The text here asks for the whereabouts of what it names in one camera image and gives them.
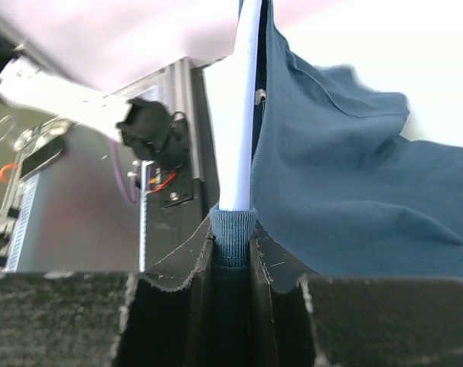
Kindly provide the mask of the light blue plastic hanger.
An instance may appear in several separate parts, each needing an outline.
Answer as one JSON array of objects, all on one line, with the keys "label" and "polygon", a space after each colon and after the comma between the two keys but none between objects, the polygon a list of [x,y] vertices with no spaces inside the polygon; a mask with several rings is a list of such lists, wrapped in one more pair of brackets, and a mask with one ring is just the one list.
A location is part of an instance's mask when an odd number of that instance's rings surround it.
[{"label": "light blue plastic hanger", "polygon": [[261,1],[245,1],[236,30],[230,74],[234,78],[220,141],[228,156],[218,160],[221,210],[250,209],[253,113]]}]

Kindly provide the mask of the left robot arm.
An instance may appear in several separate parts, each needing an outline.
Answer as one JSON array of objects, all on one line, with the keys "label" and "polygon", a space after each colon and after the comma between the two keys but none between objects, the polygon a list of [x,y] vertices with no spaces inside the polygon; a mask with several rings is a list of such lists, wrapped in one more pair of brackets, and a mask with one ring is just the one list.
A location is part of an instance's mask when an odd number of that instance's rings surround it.
[{"label": "left robot arm", "polygon": [[85,125],[130,147],[142,161],[176,171],[188,161],[174,118],[159,101],[99,92],[47,72],[0,37],[0,101]]}]

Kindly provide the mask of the blue t shirt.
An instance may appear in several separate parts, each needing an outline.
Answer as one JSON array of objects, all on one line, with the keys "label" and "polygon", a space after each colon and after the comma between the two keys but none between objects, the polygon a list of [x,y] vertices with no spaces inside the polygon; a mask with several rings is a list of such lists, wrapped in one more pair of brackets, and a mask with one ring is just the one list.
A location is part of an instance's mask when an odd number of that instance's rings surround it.
[{"label": "blue t shirt", "polygon": [[463,148],[401,134],[406,97],[294,54],[261,1],[250,209],[210,211],[217,265],[256,224],[322,275],[463,278]]}]

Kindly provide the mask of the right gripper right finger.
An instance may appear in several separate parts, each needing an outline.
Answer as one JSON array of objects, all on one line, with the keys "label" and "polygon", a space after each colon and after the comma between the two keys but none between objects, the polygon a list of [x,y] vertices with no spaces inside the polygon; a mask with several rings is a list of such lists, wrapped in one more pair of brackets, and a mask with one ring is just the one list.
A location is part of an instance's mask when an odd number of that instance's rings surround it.
[{"label": "right gripper right finger", "polygon": [[256,366],[463,366],[463,280],[315,274],[257,226]]}]

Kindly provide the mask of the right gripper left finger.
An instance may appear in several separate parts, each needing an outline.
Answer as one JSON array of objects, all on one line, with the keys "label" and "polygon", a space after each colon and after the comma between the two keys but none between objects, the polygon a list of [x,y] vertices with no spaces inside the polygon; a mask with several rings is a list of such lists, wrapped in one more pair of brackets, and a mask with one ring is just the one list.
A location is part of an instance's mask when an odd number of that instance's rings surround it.
[{"label": "right gripper left finger", "polygon": [[0,272],[0,366],[208,366],[210,224],[145,272]]}]

